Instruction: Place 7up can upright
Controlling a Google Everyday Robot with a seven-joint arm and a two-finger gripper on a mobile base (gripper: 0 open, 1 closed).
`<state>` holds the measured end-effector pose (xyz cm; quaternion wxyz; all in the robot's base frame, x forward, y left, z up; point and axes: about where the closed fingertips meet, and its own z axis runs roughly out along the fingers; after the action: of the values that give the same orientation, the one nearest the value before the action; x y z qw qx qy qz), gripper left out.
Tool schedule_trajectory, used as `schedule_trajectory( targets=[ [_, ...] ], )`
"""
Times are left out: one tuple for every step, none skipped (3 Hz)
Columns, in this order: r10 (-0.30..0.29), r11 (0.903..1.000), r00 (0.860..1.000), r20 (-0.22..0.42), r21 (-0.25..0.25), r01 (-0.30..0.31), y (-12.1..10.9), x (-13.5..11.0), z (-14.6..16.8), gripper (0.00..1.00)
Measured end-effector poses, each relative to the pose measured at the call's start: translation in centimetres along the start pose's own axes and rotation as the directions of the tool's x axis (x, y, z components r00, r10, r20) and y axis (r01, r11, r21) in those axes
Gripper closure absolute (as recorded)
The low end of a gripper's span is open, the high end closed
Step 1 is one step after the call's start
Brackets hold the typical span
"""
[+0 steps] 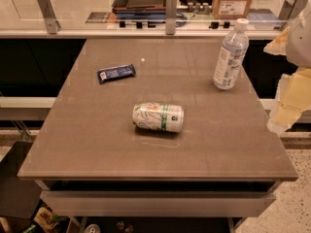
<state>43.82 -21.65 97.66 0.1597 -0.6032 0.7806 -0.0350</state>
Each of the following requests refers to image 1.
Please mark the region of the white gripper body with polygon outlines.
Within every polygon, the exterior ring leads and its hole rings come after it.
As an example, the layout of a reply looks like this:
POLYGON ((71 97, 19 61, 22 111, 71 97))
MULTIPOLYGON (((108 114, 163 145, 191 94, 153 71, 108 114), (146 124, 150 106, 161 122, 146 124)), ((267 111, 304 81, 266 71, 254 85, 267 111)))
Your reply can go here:
POLYGON ((311 1, 292 21, 286 46, 287 60, 292 64, 311 67, 311 1))

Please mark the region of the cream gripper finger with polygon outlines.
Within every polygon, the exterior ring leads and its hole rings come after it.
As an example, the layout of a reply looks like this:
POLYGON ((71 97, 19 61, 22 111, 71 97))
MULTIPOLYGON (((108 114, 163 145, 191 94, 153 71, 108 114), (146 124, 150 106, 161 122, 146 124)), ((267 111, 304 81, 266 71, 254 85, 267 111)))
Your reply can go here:
POLYGON ((272 55, 286 55, 286 45, 288 40, 290 27, 286 27, 282 33, 273 41, 268 43, 263 51, 272 55))
POLYGON ((299 67, 292 75, 283 74, 278 82, 267 127, 281 134, 290 129, 311 106, 311 69, 299 67))

